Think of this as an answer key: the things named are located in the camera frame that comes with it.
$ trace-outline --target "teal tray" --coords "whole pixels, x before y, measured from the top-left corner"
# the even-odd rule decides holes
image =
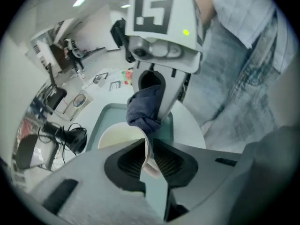
[[[113,124],[126,122],[126,113],[126,104],[111,103],[106,105],[100,113],[94,129],[91,132],[86,151],[97,150],[102,134]],[[163,121],[162,127],[149,137],[150,140],[153,138],[173,141],[173,116],[171,113]]]

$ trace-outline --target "navy blue cloth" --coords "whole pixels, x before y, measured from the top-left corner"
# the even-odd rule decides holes
[[[126,120],[130,126],[139,127],[146,135],[161,128],[157,115],[163,90],[160,85],[151,86],[135,93],[127,102]]]

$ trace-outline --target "green led light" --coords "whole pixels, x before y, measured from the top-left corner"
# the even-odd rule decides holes
[[[186,30],[186,29],[184,29],[184,30],[183,30],[183,34],[184,34],[184,35],[189,35],[189,31]]]

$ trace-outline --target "ceiling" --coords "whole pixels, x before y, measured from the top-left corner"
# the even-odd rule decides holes
[[[73,26],[75,26],[106,4],[120,7],[128,2],[128,0],[86,0],[81,6],[73,7],[75,1],[27,0],[12,21],[9,33],[19,44],[60,21],[74,17]]]

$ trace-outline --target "light blue shirt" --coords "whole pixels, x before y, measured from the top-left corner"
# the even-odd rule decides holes
[[[282,73],[298,49],[298,38],[273,0],[213,0],[221,24],[247,48],[255,42],[277,12],[277,43],[274,68]]]

